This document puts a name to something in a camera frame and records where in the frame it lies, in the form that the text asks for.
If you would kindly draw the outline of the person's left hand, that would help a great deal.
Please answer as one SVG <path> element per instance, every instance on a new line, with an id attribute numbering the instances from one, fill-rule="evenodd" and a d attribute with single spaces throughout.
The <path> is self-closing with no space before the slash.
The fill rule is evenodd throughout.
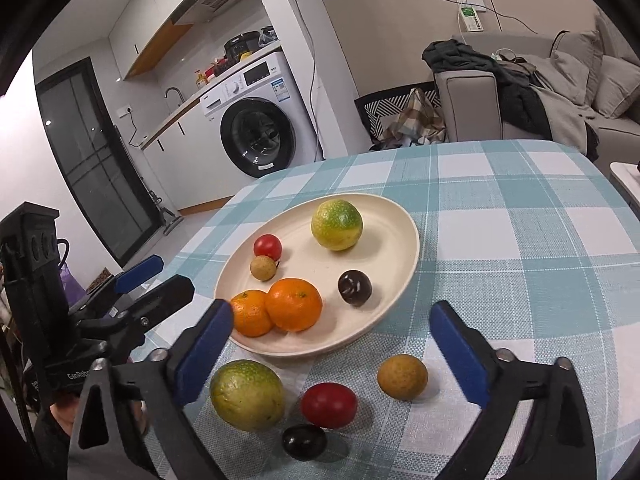
<path id="1" fill-rule="evenodd" d="M 66 436 L 71 437 L 73 434 L 78 405 L 79 398 L 73 394 L 61 396 L 55 403 L 50 405 L 49 410 L 52 417 L 65 432 Z"/>

